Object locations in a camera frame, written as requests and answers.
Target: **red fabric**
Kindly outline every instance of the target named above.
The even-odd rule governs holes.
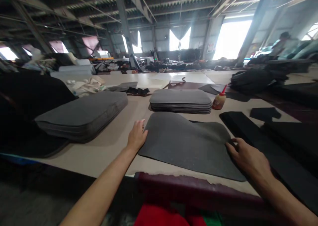
[[[190,226],[206,226],[200,211],[193,207],[186,207],[185,209],[185,219],[190,224]]]
[[[206,226],[203,217],[194,209],[186,210],[186,219],[170,203],[144,203],[134,226]]]

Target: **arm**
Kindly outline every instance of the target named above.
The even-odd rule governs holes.
[[[143,131],[144,121],[135,122],[127,146],[82,195],[60,226],[99,226],[102,223],[130,163],[146,140],[148,131]]]
[[[271,205],[294,225],[318,225],[318,217],[299,202],[271,172],[267,158],[241,138],[233,139],[237,149],[226,146],[239,168],[244,170]]]

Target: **window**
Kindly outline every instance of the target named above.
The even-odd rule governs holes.
[[[123,37],[123,41],[124,41],[125,50],[128,53],[126,38],[123,35],[122,35],[122,37]],[[142,53],[140,31],[138,31],[138,46],[132,45],[132,50],[134,53]]]
[[[311,40],[314,38],[315,34],[318,32],[318,22],[315,23],[309,31],[306,33],[306,35],[302,38],[302,40]]]
[[[98,38],[96,36],[83,37],[83,42],[87,46],[87,52],[89,55],[93,54],[93,50],[99,44]]]
[[[30,51],[28,51],[27,49],[25,49],[24,47],[22,47],[24,49],[24,51],[27,53],[28,56],[32,56],[32,53]]]
[[[50,41],[50,45],[52,46],[55,53],[68,53],[64,43],[60,40]]]
[[[213,60],[222,57],[236,59],[252,21],[227,22],[222,24],[215,46]]]
[[[170,30],[169,32],[169,50],[180,50],[180,49],[188,49],[190,46],[190,35],[191,35],[191,27],[186,32],[184,37],[179,40],[175,34]]]
[[[64,54],[67,54],[69,51],[67,50],[67,48],[65,47],[64,43],[62,42],[62,45],[63,45],[63,53]]]
[[[0,48],[0,53],[7,59],[7,60],[15,60],[18,59],[15,53],[9,47],[2,47]]]

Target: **table surface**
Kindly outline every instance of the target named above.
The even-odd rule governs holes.
[[[237,71],[208,71],[208,72],[190,72],[190,73],[172,73],[172,74],[127,74],[127,75],[103,75],[100,76],[106,81],[106,85],[116,85],[124,82],[138,82],[141,88],[162,88],[174,79],[174,76],[186,77],[188,82],[198,82],[212,84],[228,83],[233,73]],[[88,79],[91,76],[67,76],[61,78],[65,80],[80,81]],[[148,97],[128,96],[128,106],[103,130],[103,132],[86,144],[71,143],[65,149],[55,156],[47,159],[32,158],[35,161],[52,165],[58,168],[70,170],[80,174],[98,177],[100,173],[115,159],[119,152],[126,146],[128,134],[136,120],[145,118],[148,121],[153,113],[149,108]],[[242,111],[247,116],[252,108],[272,107],[271,104],[262,99],[251,99],[248,102],[239,102],[233,99],[227,99],[222,110],[212,110],[208,115],[200,114],[181,114],[188,120],[201,122],[219,122],[223,124],[219,118],[219,114],[227,111]],[[297,122],[296,119],[283,111],[277,109],[282,117],[274,119],[274,121]],[[257,124],[262,125],[263,122],[251,118]],[[136,172],[145,172],[148,174],[163,174],[173,176],[191,176],[198,179],[207,180],[210,184],[222,184],[243,193],[258,196],[258,193],[249,184],[249,182],[238,182],[212,176],[208,174],[198,173],[186,170],[177,166],[173,166],[164,162],[137,155],[129,167],[126,175],[134,175]]]

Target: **gray foam pad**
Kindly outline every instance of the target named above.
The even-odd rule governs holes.
[[[47,134],[88,142],[128,104],[124,92],[98,92],[63,104],[35,118]]]
[[[117,86],[109,87],[108,90],[111,92],[124,92],[127,91],[130,87],[136,88],[138,82],[127,82],[127,83],[122,83]]]
[[[192,123],[177,113],[156,112],[150,116],[145,129],[149,132],[139,155],[197,172],[246,181],[224,145],[231,137],[222,124]]]
[[[159,89],[150,98],[154,111],[209,114],[212,102],[202,90]]]

